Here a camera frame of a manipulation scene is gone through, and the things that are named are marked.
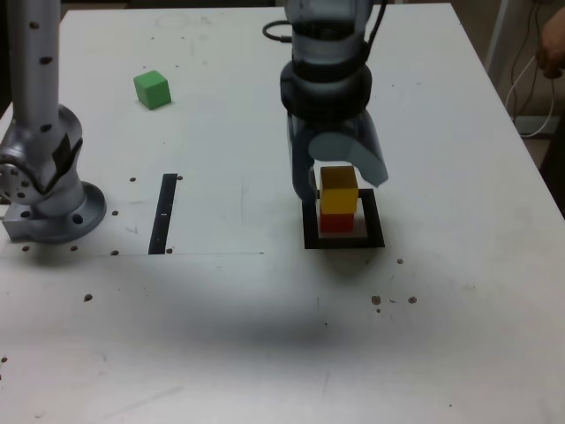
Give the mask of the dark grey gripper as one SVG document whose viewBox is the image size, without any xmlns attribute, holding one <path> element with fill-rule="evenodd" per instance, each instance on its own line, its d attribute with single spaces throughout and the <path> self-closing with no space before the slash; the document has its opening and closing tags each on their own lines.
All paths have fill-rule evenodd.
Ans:
<svg viewBox="0 0 565 424">
<path fill-rule="evenodd" d="M 292 186 L 303 203 L 317 199 L 314 160 L 350 163 L 374 187 L 388 180 L 379 138 L 366 110 L 338 121 L 305 119 L 289 112 L 287 133 Z"/>
</svg>

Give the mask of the person's hand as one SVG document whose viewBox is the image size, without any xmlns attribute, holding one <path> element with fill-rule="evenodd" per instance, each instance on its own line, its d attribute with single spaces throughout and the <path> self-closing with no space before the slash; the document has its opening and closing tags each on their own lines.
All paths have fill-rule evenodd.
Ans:
<svg viewBox="0 0 565 424">
<path fill-rule="evenodd" d="M 542 28 L 536 51 L 539 69 L 548 79 L 557 79 L 564 69 L 565 9 L 558 10 Z"/>
</svg>

